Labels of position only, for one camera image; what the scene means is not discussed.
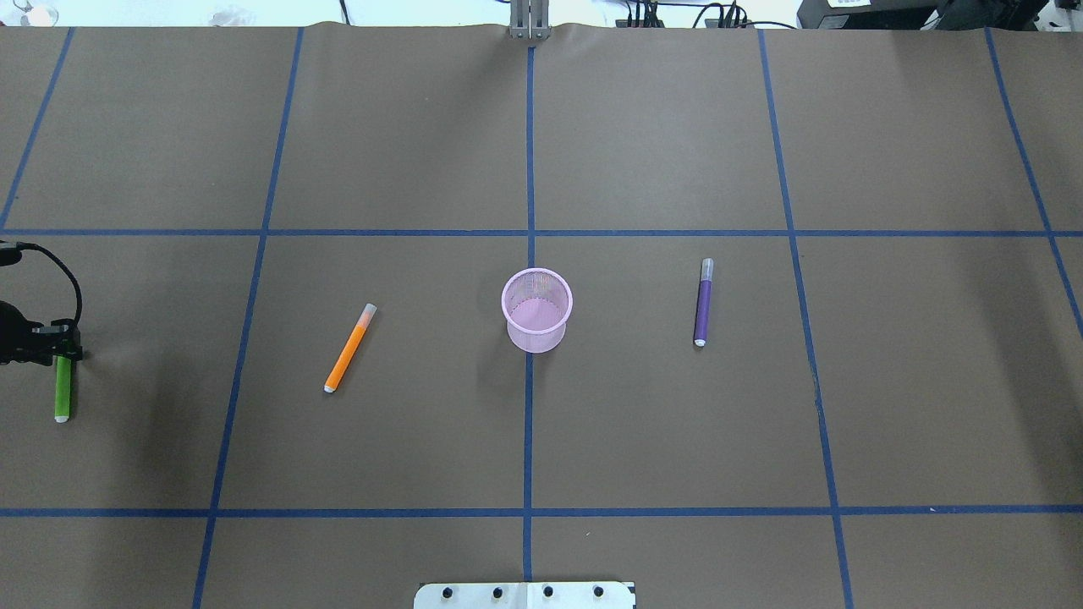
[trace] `pink mesh cup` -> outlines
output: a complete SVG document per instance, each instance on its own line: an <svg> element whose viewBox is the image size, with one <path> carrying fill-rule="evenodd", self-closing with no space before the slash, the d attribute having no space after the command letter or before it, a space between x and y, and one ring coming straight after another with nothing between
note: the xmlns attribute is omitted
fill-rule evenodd
<svg viewBox="0 0 1083 609"><path fill-rule="evenodd" d="M526 269L508 280L500 295L508 336L527 353L545 353L564 338L572 289L548 269Z"/></svg>

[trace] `table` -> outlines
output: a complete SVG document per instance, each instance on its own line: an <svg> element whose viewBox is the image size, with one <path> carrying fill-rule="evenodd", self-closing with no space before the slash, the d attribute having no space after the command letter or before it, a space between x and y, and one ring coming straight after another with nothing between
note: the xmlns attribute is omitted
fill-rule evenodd
<svg viewBox="0 0 1083 609"><path fill-rule="evenodd" d="M68 262L89 353L64 425L51 370L0 370L0 604L1079 607L1081 140L1051 117L1081 52L0 30L0 238ZM498 298L533 264L575 309L527 357ZM2 277L69 313L47 260Z"/></svg>

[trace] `cable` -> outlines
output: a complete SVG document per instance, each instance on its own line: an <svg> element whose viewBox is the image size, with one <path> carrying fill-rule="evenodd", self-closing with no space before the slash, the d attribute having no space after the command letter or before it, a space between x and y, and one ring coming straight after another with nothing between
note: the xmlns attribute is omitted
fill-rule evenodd
<svg viewBox="0 0 1083 609"><path fill-rule="evenodd" d="M71 270L68 269L67 264L62 262L55 254L36 243L23 243L19 244L19 249L32 249L34 251L44 254L47 258L52 260L53 263L60 267L60 269L64 271L64 274L68 276L68 280L71 282L71 287L75 288L75 318L73 321L75 322L75 325L79 325L79 320L82 319L82 289L79 288L79 282L75 278L75 275L71 274Z"/></svg>
<svg viewBox="0 0 1083 609"><path fill-rule="evenodd" d="M703 9L700 11L700 14L695 15L695 22L692 23L692 29L695 29L695 26L700 25L700 20L703 18L703 14L707 12L707 9L710 9L710 8L714 8L714 7L718 7L718 21L719 21L719 23L722 21L722 11L726 9L726 7L723 7L720 2L712 2L710 4L705 4L703 7Z"/></svg>
<svg viewBox="0 0 1083 609"><path fill-rule="evenodd" d="M781 25L782 27L787 27L790 29L797 29L796 27L790 25L788 23L782 23L782 22L744 22L743 24L736 27L747 27L749 25Z"/></svg>

